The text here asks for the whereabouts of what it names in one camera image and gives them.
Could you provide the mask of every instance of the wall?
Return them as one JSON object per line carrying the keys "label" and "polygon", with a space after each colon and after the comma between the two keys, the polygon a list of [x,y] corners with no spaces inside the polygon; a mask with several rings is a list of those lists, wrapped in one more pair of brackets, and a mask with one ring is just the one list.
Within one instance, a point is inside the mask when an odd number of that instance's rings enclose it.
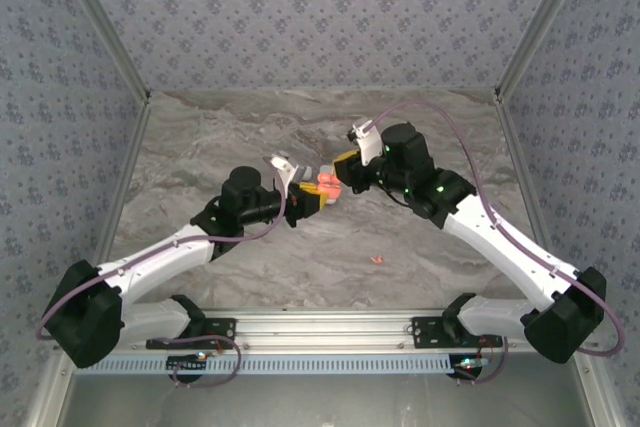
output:
{"label": "wall", "polygon": [[640,425],[640,0],[567,0],[508,105],[555,250],[607,276]]}
{"label": "wall", "polygon": [[101,0],[151,90],[492,86],[540,0]]}
{"label": "wall", "polygon": [[138,107],[76,0],[0,0],[0,425],[49,345],[34,328],[91,258]]}

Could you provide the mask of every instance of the purple cable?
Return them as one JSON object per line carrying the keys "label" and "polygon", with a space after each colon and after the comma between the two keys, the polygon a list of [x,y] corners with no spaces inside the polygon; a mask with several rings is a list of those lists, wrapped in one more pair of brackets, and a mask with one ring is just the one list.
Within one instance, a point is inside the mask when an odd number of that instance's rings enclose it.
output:
{"label": "purple cable", "polygon": [[486,377],[478,380],[469,372],[465,372],[462,369],[453,369],[458,374],[464,375],[465,377],[469,377],[469,379],[471,379],[471,380],[464,380],[464,379],[458,379],[458,380],[464,384],[482,385],[482,384],[486,384],[487,382],[491,382],[493,379],[499,376],[504,370],[505,366],[507,365],[507,359],[509,357],[509,339],[507,339],[506,337],[503,337],[502,342],[504,343],[504,350],[502,352],[502,358],[500,359],[500,363],[498,364],[498,367],[496,367],[496,370],[491,372]]}
{"label": "purple cable", "polygon": [[197,384],[187,384],[185,382],[180,382],[178,380],[178,371],[180,370],[180,367],[182,367],[186,362],[178,362],[178,365],[175,366],[175,368],[173,369],[173,374],[171,375],[171,377],[173,377],[173,381],[176,383],[176,387],[185,387],[187,389],[208,389],[210,387],[219,387],[235,379],[238,375],[238,372],[240,371],[240,366],[242,365],[242,351],[240,350],[238,344],[236,344],[233,339],[230,339],[229,337],[224,337],[222,335],[202,335],[200,337],[189,337],[186,339],[156,340],[165,344],[188,344],[191,342],[200,342],[205,340],[218,340],[220,342],[224,342],[225,344],[229,344],[238,353],[238,360],[236,361],[236,365],[233,367],[231,373],[226,377],[214,382],[199,382]]}
{"label": "purple cable", "polygon": [[[257,234],[247,235],[244,237],[219,237],[216,235],[192,235],[191,237],[185,237],[184,239],[177,240],[176,241],[177,245],[182,245],[189,242],[196,242],[200,240],[207,240],[209,242],[244,242],[247,240],[259,239],[260,237],[264,237],[269,232],[271,232],[284,217],[284,211],[287,203],[287,193],[285,192],[284,183],[282,182],[282,179],[278,174],[278,170],[275,167],[273,167],[273,165],[271,165],[268,157],[263,157],[263,160],[267,162],[275,170],[275,173],[276,173],[275,178],[278,183],[278,188],[280,190],[280,210],[278,211],[278,215],[276,216],[274,221],[271,224],[269,224],[267,228],[265,228],[261,232],[258,232]],[[67,302],[69,302],[72,298],[74,298],[79,293],[84,292],[85,290],[87,290],[90,287],[93,287],[96,284],[99,284],[103,280],[106,280],[115,275],[118,275],[122,271],[129,270],[132,267],[135,267],[136,265],[138,265],[140,262],[150,259],[151,257],[154,257],[164,252],[165,250],[176,248],[177,245],[173,242],[168,242],[164,245],[161,245],[160,247],[150,250],[149,252],[147,252],[144,255],[141,255],[140,257],[136,257],[135,259],[130,260],[129,262],[123,264],[119,269],[112,270],[105,274],[101,274],[98,277],[94,277],[93,279],[67,292],[60,300],[58,300],[58,302],[53,304],[53,306],[51,306],[51,308],[42,316],[42,319],[40,319],[40,322],[38,322],[38,325],[36,326],[36,338],[38,340],[52,340],[52,337],[48,335],[44,335],[42,333],[42,331],[45,328],[45,325],[47,325],[49,320],[51,320],[51,317],[53,317],[62,307],[64,307],[64,305]]]}
{"label": "purple cable", "polygon": [[535,261],[536,263],[538,263],[539,265],[541,265],[542,267],[547,269],[549,272],[553,273],[554,275],[557,275],[558,277],[560,277],[565,282],[568,282],[573,287],[575,287],[576,289],[580,290],[587,297],[589,297],[596,304],[598,304],[598,306],[601,307],[607,313],[607,315],[609,316],[609,318],[613,322],[613,325],[614,325],[614,327],[616,329],[616,333],[618,334],[618,341],[617,341],[616,345],[614,347],[612,347],[611,349],[604,350],[604,351],[585,349],[585,348],[581,347],[581,348],[578,349],[578,352],[581,352],[581,353],[587,354],[587,355],[593,355],[593,356],[596,356],[596,357],[611,357],[612,355],[615,355],[618,352],[620,352],[622,350],[622,348],[624,347],[624,344],[625,344],[626,339],[627,339],[627,335],[626,335],[626,333],[624,331],[624,326],[622,325],[622,322],[620,321],[620,319],[618,318],[616,313],[613,311],[613,309],[604,300],[602,300],[600,297],[598,297],[594,292],[589,290],[583,284],[581,284],[580,282],[578,282],[575,279],[572,279],[571,277],[569,277],[564,272],[561,272],[559,270],[556,271],[554,265],[550,264],[549,262],[545,261],[544,259],[541,259],[536,254],[531,252],[524,245],[522,245],[520,242],[518,242],[518,240],[516,238],[514,238],[509,233],[509,231],[507,231],[507,229],[505,229],[504,227],[502,227],[502,225],[500,225],[500,223],[498,222],[498,219],[495,216],[494,210],[491,208],[491,205],[489,204],[489,199],[487,198],[487,194],[486,194],[485,189],[484,189],[484,184],[482,183],[482,178],[480,177],[480,171],[478,170],[478,167],[476,166],[475,160],[473,159],[473,156],[471,155],[471,150],[469,149],[469,146],[467,145],[465,137],[462,134],[462,132],[460,132],[460,130],[458,129],[458,127],[455,124],[455,122],[453,121],[453,119],[441,107],[431,103],[428,100],[421,100],[421,99],[408,100],[406,102],[402,102],[400,104],[397,104],[397,105],[394,105],[392,107],[389,107],[382,114],[378,115],[375,119],[373,119],[373,121],[369,125],[367,125],[364,129],[362,129],[363,132],[366,133],[369,130],[371,130],[373,127],[376,126],[376,124],[378,124],[382,119],[384,119],[386,116],[388,116],[392,112],[394,112],[394,111],[396,111],[396,110],[398,110],[400,108],[407,107],[409,105],[426,105],[427,107],[431,107],[432,109],[436,110],[444,118],[444,120],[447,122],[447,124],[449,124],[449,127],[451,127],[451,130],[453,130],[453,133],[456,135],[456,137],[458,137],[458,140],[460,141],[460,146],[462,147],[462,150],[464,151],[464,154],[466,155],[467,160],[469,161],[469,166],[471,167],[471,172],[473,174],[473,178],[476,181],[476,187],[478,189],[478,195],[480,197],[480,201],[482,202],[482,206],[484,207],[484,210],[487,213],[487,217],[489,218],[489,220],[491,220],[491,223],[493,224],[493,226],[515,248],[517,248],[520,252],[522,252],[524,255],[529,257],[531,260]]}

